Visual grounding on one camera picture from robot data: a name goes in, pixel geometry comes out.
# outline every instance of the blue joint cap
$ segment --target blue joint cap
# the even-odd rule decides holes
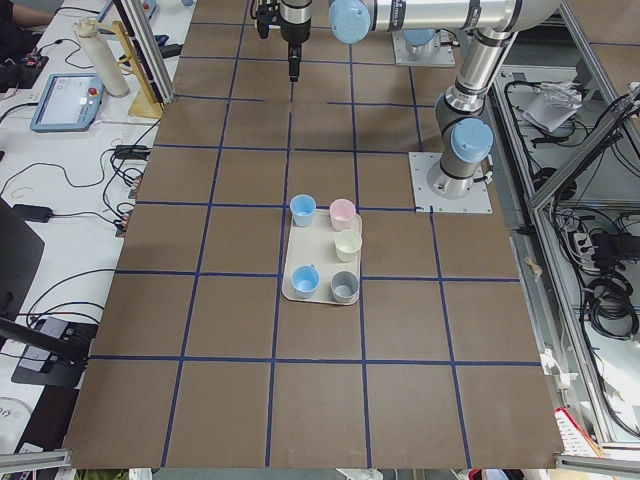
[[[342,43],[357,43],[371,30],[371,14],[360,0],[335,0],[329,19],[333,34]]]
[[[433,40],[436,36],[436,31],[433,28],[423,30],[404,30],[402,34],[404,35],[405,41],[414,47],[422,47]]]
[[[487,158],[493,146],[493,132],[482,120],[466,118],[451,134],[451,147],[465,163],[479,163]]]

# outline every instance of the person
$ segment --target person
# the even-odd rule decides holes
[[[50,13],[0,0],[0,63],[17,63],[33,51],[41,35],[27,28],[48,25],[51,20]]]

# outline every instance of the tray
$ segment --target tray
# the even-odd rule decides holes
[[[362,218],[359,215],[353,219],[351,228],[362,235]],[[308,227],[297,227],[291,222],[282,282],[282,294],[285,298],[294,302],[330,303],[333,305],[353,305],[358,301],[356,297],[351,303],[338,303],[331,295],[331,279],[336,273],[346,270],[360,280],[362,250],[353,262],[340,261],[333,243],[336,233],[338,232],[331,227],[328,210],[316,210],[313,222]],[[298,297],[291,284],[291,275],[296,268],[303,265],[314,265],[320,274],[320,284],[311,298]]]

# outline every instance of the pink cup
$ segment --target pink cup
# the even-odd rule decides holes
[[[329,206],[329,214],[331,215],[331,226],[340,232],[351,226],[351,222],[356,216],[356,207],[349,200],[340,198],[334,200]]]

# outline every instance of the white cylinder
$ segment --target white cylinder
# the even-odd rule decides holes
[[[100,35],[96,21],[91,18],[83,18],[73,25],[73,29],[82,50],[95,67],[107,93],[114,97],[124,97],[128,94],[129,86],[122,71],[116,65],[116,59],[111,53],[109,45]]]

